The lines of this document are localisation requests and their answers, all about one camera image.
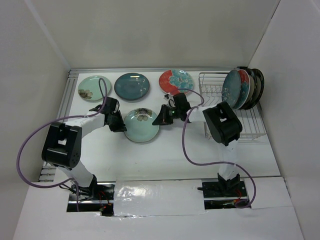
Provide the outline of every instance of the wire dish rack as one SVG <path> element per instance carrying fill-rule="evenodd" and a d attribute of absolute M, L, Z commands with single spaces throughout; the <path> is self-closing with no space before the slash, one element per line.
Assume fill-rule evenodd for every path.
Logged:
<path fill-rule="evenodd" d="M 222 101 L 222 86 L 229 71 L 212 71 L 199 73 L 200 94 L 204 98 L 204 106 L 212 106 Z M 242 124 L 239 141 L 250 142 L 266 135 L 260 104 L 249 110 L 233 110 Z M 204 124 L 205 137 L 212 139 L 207 124 Z"/>

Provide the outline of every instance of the red and blue plate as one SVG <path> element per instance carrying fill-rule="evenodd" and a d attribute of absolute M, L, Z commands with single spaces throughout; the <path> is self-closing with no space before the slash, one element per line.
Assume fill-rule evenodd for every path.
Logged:
<path fill-rule="evenodd" d="M 160 88 L 167 94 L 188 93 L 194 88 L 194 80 L 183 70 L 172 69 L 165 71 L 159 78 Z"/>

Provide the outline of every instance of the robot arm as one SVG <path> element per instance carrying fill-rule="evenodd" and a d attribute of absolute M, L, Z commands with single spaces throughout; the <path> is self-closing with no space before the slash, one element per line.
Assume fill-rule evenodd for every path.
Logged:
<path fill-rule="evenodd" d="M 101 105 L 98 105 L 87 115 L 100 108 Z M 96 197 L 96 193 L 103 191 L 101 188 L 105 187 L 97 184 L 97 178 L 80 161 L 81 142 L 87 134 L 105 125 L 108 125 L 112 132 L 127 130 L 119 111 L 119 102 L 111 97 L 107 98 L 101 113 L 95 116 L 51 124 L 42 150 L 42 159 L 77 181 L 81 195 L 88 199 Z"/>
<path fill-rule="evenodd" d="M 184 93 L 174 95 L 168 105 L 161 106 L 158 117 L 153 125 L 170 125 L 174 119 L 185 121 L 190 112 L 190 104 Z M 237 140 L 243 127 L 236 114 L 226 102 L 220 102 L 211 106 L 200 106 L 195 108 L 188 118 L 188 123 L 204 122 L 207 124 L 212 138 L 217 143 L 222 143 L 223 161 L 236 163 Z M 234 188 L 240 182 L 240 175 L 235 165 L 222 164 L 218 172 L 218 181 L 223 191 Z"/>

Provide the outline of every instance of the light green plate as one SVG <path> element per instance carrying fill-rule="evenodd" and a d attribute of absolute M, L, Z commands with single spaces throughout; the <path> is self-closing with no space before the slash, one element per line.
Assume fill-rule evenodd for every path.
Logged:
<path fill-rule="evenodd" d="M 124 132 L 125 136 L 136 143 L 150 141 L 159 131 L 159 125 L 152 125 L 156 118 L 157 114 L 150 109 L 137 108 L 132 110 L 123 121 L 127 129 Z"/>
<path fill-rule="evenodd" d="M 102 95 L 99 88 L 99 79 L 103 78 L 106 84 L 107 93 L 111 90 L 111 82 L 105 76 L 94 75 L 85 78 L 80 82 L 78 86 L 78 94 L 80 97 L 87 101 L 97 101 L 102 99 Z M 101 82 L 101 89 L 104 95 L 106 95 L 105 85 Z"/>

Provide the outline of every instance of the ceramic plate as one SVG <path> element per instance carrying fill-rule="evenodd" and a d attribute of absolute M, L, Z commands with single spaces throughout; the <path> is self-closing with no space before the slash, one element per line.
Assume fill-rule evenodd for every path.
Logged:
<path fill-rule="evenodd" d="M 245 109 L 253 101 L 253 97 L 255 96 L 255 93 L 257 91 L 257 85 L 258 85 L 257 76 L 255 75 L 254 71 L 252 71 L 252 69 L 250 69 L 250 68 L 247 68 L 245 71 L 248 73 L 250 81 L 253 80 L 253 84 L 252 83 L 250 84 L 251 88 L 253 86 L 253 92 L 249 92 L 249 96 L 248 96 L 247 100 L 245 101 L 245 104 L 242 105 L 242 107 L 240 107 L 241 110 Z"/>
<path fill-rule="evenodd" d="M 194 80 L 189 73 L 183 70 L 173 69 L 162 73 L 159 78 L 160 88 L 167 94 L 176 95 L 178 93 L 188 93 L 188 90 L 178 89 L 193 89 Z"/>
<path fill-rule="evenodd" d="M 245 101 L 246 103 L 249 102 L 249 100 L 254 95 L 254 91 L 255 91 L 255 80 L 252 76 L 249 76 L 249 78 L 250 78 L 250 90 L 249 90 L 248 98 Z"/>
<path fill-rule="evenodd" d="M 237 70 L 232 70 L 225 77 L 222 86 L 222 101 L 225 101 L 233 108 L 239 99 L 241 91 L 241 77 Z"/>
<path fill-rule="evenodd" d="M 238 70 L 238 73 L 240 74 L 241 77 L 241 90 L 240 90 L 240 97 L 238 101 L 236 101 L 234 105 L 234 109 L 239 109 L 245 104 L 245 102 L 248 99 L 249 96 L 249 91 L 250 91 L 250 78 L 248 73 L 245 70 Z"/>
<path fill-rule="evenodd" d="M 157 114 L 147 108 L 137 108 L 128 113 L 124 118 L 127 131 L 125 136 L 133 142 L 145 143 L 153 139 L 158 131 L 159 125 L 153 126 Z"/>
<path fill-rule="evenodd" d="M 256 75 L 257 88 L 256 88 L 255 93 L 253 94 L 252 101 L 249 103 L 248 106 L 246 106 L 244 108 L 245 110 L 253 108 L 259 102 L 259 100 L 262 96 L 262 93 L 264 92 L 264 88 L 265 88 L 265 77 L 262 74 L 262 72 L 256 68 L 252 69 L 252 71 Z"/>
<path fill-rule="evenodd" d="M 97 101 L 102 99 L 102 95 L 99 88 L 99 79 L 103 78 L 106 84 L 107 93 L 111 90 L 111 82 L 105 76 L 94 75 L 85 78 L 80 82 L 78 86 L 78 94 L 81 98 L 88 101 Z M 105 85 L 101 82 L 101 89 L 103 95 L 106 95 Z"/>
<path fill-rule="evenodd" d="M 134 101 L 145 96 L 150 89 L 149 80 L 139 73 L 126 73 L 114 84 L 115 93 L 122 99 Z"/>

